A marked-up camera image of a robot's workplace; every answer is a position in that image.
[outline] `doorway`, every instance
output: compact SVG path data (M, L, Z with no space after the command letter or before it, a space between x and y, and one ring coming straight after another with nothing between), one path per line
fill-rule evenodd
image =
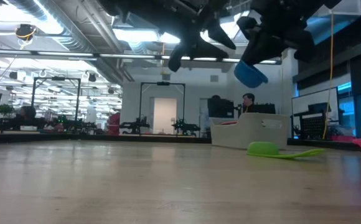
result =
M173 98L154 99L153 134L174 134L177 100Z

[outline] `wooden table surface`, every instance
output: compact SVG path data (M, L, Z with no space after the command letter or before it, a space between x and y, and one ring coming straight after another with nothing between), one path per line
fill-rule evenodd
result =
M2 144L3 223L361 223L361 152L289 161L204 144Z

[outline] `green plastic spatula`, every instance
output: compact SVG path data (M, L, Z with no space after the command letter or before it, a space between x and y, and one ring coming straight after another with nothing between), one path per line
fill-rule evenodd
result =
M294 159L322 154L324 149L312 149L297 154L279 154L279 148L272 142L252 142L247 149L247 155L279 159Z

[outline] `white storage bin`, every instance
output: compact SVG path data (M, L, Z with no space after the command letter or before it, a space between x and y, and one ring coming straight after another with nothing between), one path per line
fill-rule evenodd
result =
M289 118L284 115L243 113L237 124L220 125L228 119L211 119L214 146L247 149L251 142L273 142L280 149L287 146Z

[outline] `whiteboard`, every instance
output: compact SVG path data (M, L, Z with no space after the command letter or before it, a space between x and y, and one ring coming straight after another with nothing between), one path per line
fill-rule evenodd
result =
M302 113L308 111L308 105L313 105L316 103L327 103L328 97L330 92L330 108L331 112L329 112L329 121L338 121L338 112L339 112L339 105L338 105L338 91L337 88L331 88L330 90L323 90L318 91L315 93L307 94L304 96L296 97L292 99L292 106L293 106L293 121L294 126L298 125L301 128L299 123L299 117L295 117L295 114Z

